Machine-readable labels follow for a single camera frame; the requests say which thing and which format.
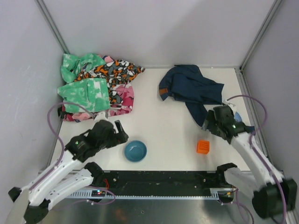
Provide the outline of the green white tie-dye cloth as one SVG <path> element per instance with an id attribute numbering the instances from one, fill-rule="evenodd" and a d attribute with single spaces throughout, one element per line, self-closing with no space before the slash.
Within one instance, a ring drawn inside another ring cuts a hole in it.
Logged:
<path id="1" fill-rule="evenodd" d="M 107 80 L 105 78 L 85 77 L 87 72 L 106 62 L 95 53 L 87 53 L 82 57 L 64 54 L 60 68 L 61 76 L 66 82 L 57 89 L 57 93 L 65 102 L 68 113 L 100 112 L 110 108 Z"/>

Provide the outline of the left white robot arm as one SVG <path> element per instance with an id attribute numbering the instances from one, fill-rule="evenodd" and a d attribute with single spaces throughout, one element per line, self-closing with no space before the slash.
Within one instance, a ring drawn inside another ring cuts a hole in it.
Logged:
<path id="1" fill-rule="evenodd" d="M 98 187 L 105 174 L 95 162 L 86 163 L 100 150 L 128 141 L 119 120 L 111 123 L 102 119 L 92 129 L 71 138 L 62 147 L 60 157 L 35 180 L 22 188 L 13 187 L 8 194 L 14 205 L 7 224 L 37 224 L 60 201 L 88 186 Z"/>

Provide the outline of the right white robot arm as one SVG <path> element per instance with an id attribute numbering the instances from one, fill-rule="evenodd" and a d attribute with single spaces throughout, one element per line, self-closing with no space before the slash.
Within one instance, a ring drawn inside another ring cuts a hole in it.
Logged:
<path id="1" fill-rule="evenodd" d="M 286 179 L 258 148 L 253 139 L 253 130 L 235 120 L 229 105 L 209 110 L 202 128 L 221 137 L 242 157 L 252 173 L 244 174 L 235 164 L 218 166 L 224 182 L 237 187 L 252 201 L 256 214 L 262 218 L 286 215 L 295 209 L 298 185 Z"/>

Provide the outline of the navy blue denim jeans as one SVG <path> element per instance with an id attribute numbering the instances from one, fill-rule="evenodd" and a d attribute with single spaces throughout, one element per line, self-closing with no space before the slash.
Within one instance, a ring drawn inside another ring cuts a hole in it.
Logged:
<path id="1" fill-rule="evenodd" d="M 184 102 L 194 121 L 202 126 L 208 114 L 205 105 L 221 105 L 223 87 L 204 77 L 197 65 L 181 64 L 165 74 L 158 90 L 163 101 L 173 97 Z"/>

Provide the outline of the orange black patterned cloth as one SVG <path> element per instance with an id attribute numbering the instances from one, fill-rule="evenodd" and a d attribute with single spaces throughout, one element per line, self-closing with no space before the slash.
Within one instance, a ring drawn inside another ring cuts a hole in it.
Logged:
<path id="1" fill-rule="evenodd" d="M 74 82 L 82 81 L 87 78 L 103 78 L 107 81 L 109 100 L 111 105 L 121 104 L 123 102 L 119 93 L 113 90 L 120 84 L 128 84 L 133 81 L 137 75 L 143 73 L 145 68 L 124 60 L 115 60 L 104 65 L 96 66 L 90 71 L 81 71 Z"/>

